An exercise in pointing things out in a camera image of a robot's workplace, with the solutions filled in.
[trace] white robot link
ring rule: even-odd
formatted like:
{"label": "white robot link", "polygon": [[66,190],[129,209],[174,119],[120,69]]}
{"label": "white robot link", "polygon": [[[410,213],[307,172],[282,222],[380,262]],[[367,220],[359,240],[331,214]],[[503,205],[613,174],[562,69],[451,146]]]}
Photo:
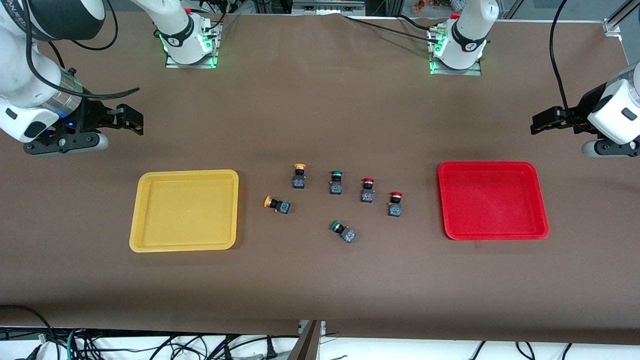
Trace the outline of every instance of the white robot link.
{"label": "white robot link", "polygon": [[435,38],[440,43],[433,55],[452,69],[470,68],[482,56],[487,34],[499,13],[495,0],[468,0],[458,19],[436,25]]}
{"label": "white robot link", "polygon": [[574,108],[549,108],[533,116],[531,134],[572,127],[575,134],[597,135],[582,146],[592,158],[640,154],[640,63],[622,70],[586,93]]}
{"label": "white robot link", "polygon": [[[131,0],[156,25],[175,62],[198,62],[212,51],[211,21],[187,14],[180,0]],[[102,0],[0,0],[0,128],[36,156],[105,149],[98,128],[143,134],[143,115],[100,100],[139,90],[93,94],[69,71],[40,54],[37,41],[88,40],[102,28]]]}

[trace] table surface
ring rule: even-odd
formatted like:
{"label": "table surface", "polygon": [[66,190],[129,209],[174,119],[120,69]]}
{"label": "table surface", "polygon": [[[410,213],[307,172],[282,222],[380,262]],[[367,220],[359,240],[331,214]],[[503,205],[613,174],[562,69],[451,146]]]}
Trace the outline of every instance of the table surface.
{"label": "table surface", "polygon": [[[124,102],[145,135],[105,130],[106,151],[49,159],[0,138],[2,303],[64,327],[283,334],[321,318],[341,336],[640,343],[639,163],[586,158],[592,137],[570,130],[529,134],[532,115],[560,104],[549,23],[496,23],[483,75],[456,77],[429,74],[420,40],[339,15],[242,16],[217,69],[165,69],[150,19],[118,16],[111,49],[59,48],[93,92],[142,87]],[[556,37],[572,104],[626,65],[599,24]],[[531,162],[549,237],[448,240],[447,160]],[[291,188],[297,162],[304,190]],[[142,174],[215,168],[240,176],[232,249],[129,249]],[[335,168],[341,196],[328,193]],[[373,204],[358,200],[363,177],[376,179]],[[386,215],[391,191],[404,193],[401,218]],[[294,211],[264,209],[267,195]],[[329,230],[336,219],[358,233],[351,245]]]}

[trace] robotic arm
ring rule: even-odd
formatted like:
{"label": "robotic arm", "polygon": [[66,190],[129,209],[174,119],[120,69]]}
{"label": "robotic arm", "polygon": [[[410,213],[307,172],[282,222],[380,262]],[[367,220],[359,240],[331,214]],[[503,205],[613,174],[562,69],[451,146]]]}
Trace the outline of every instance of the robotic arm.
{"label": "robotic arm", "polygon": [[[132,2],[150,15],[168,55],[177,63],[197,62],[212,51],[211,21],[187,14],[179,0]],[[99,101],[137,89],[119,96],[93,95],[75,78],[75,71],[70,73],[40,54],[34,41],[93,38],[104,23],[102,0],[0,3],[0,128],[25,143],[28,154],[53,156],[105,149],[108,140],[98,130],[101,127],[143,134],[142,114],[124,104],[112,110]],[[37,74],[25,56],[27,48]]]}
{"label": "robotic arm", "polygon": [[531,134],[572,127],[575,134],[597,135],[582,146],[592,158],[635,157],[640,154],[640,63],[622,70],[609,82],[586,93],[570,109],[549,108],[533,116]]}

